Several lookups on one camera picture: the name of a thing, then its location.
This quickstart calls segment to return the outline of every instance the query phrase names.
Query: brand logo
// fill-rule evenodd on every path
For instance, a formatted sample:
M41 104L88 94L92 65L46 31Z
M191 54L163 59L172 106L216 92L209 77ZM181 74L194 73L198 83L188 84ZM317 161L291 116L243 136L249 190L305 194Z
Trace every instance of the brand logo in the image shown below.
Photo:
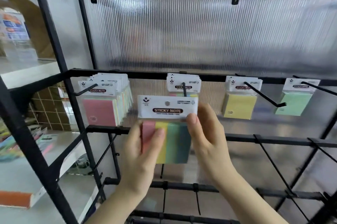
M293 85L293 88L309 88L307 85Z
M236 86L236 89L243 89L243 90L249 90L250 87L249 86Z
M90 89L89 91L90 91L90 92L105 93L107 90L106 90L106 89L94 89L94 88L92 88L92 89Z
M153 112L183 113L183 109L153 108Z
M184 86L175 86L175 88L177 88L177 89L183 89ZM185 86L185 88L186 88L186 89L191 89L192 86Z

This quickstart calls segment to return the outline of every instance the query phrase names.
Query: person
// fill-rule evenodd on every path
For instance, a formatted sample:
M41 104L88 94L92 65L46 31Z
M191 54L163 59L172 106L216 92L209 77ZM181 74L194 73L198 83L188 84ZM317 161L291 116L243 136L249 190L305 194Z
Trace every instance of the person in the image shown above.
M208 104L199 103L198 115L187 116L188 131L200 167L229 202L241 224L287 222L242 178L229 156L224 128ZM124 145L122 177L115 192L89 218L87 224L122 224L146 196L165 139L155 131L149 149L140 153L141 123L130 130Z

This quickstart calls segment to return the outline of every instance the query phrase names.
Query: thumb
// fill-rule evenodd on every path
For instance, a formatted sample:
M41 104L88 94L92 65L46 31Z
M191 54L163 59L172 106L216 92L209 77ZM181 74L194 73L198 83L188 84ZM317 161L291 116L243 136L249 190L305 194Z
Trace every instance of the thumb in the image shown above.
M207 146L209 141L206 139L203 128L200 124L199 118L195 113L188 114L187 118L187 128L191 135L193 144L198 147Z
M163 128L159 128L154 132L148 150L144 154L142 154L142 157L145 159L144 162L146 165L156 163L165 137L166 133Z

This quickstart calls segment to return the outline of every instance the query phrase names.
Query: plastic bottle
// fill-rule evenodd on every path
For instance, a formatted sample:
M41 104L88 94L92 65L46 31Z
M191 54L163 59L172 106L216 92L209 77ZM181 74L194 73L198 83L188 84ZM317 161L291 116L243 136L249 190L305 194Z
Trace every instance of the plastic bottle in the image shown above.
M9 0L0 0L0 43L10 60L37 61L36 50L29 38L25 19Z

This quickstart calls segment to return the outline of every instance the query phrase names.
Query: hand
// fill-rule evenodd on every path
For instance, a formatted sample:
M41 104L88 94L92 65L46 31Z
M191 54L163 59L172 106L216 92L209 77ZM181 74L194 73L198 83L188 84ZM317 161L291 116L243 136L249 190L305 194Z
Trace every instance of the hand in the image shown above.
M228 153L223 125L210 105L200 102L198 115L189 114L186 121L198 162L218 187L220 182L236 173Z
M146 196L165 136L164 129L157 129L148 150L141 154L141 123L133 125L124 145L122 177L117 190L131 194L139 202Z

